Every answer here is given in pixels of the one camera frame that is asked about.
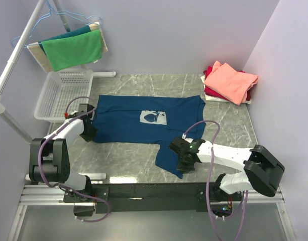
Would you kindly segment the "blue t shirt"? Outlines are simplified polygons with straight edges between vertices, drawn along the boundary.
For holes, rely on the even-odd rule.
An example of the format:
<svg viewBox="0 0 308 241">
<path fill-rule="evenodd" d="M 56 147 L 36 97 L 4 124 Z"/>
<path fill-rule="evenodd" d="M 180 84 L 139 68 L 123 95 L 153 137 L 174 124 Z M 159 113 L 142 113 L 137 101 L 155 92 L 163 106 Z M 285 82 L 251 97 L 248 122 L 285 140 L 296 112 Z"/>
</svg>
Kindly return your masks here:
<svg viewBox="0 0 308 241">
<path fill-rule="evenodd" d="M 205 101 L 200 96 L 99 96 L 93 126 L 96 143 L 158 144 L 155 164 L 182 178 L 177 154 L 169 145 L 175 137 L 202 138 Z"/>
</svg>

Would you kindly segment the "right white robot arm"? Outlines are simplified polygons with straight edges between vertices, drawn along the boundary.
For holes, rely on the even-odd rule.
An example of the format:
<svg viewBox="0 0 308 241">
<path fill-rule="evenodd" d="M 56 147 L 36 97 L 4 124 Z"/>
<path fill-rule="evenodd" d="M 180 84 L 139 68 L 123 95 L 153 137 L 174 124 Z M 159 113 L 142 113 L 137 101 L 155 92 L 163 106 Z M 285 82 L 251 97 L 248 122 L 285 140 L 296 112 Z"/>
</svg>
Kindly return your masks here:
<svg viewBox="0 0 308 241">
<path fill-rule="evenodd" d="M 273 197 L 285 171 L 262 145 L 252 149 L 232 148 L 202 139 L 175 137 L 169 148 L 177 154 L 177 169 L 181 173 L 193 171 L 195 163 L 214 163 L 237 170 L 235 174 L 221 174 L 211 184 L 209 193 L 217 200 L 250 190 Z"/>
</svg>

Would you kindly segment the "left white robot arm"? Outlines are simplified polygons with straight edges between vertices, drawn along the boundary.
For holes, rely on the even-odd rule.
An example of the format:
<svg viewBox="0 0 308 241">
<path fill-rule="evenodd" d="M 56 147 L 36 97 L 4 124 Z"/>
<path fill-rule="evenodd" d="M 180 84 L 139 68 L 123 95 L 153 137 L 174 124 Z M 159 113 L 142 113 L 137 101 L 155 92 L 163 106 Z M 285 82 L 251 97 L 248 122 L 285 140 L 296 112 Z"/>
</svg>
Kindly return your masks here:
<svg viewBox="0 0 308 241">
<path fill-rule="evenodd" d="M 97 128 L 92 125 L 95 107 L 80 104 L 78 111 L 65 113 L 65 122 L 44 138 L 35 138 L 30 144 L 29 179 L 55 187 L 59 185 L 83 202 L 92 199 L 94 191 L 88 176 L 71 170 L 68 147 L 77 138 L 92 141 Z"/>
</svg>

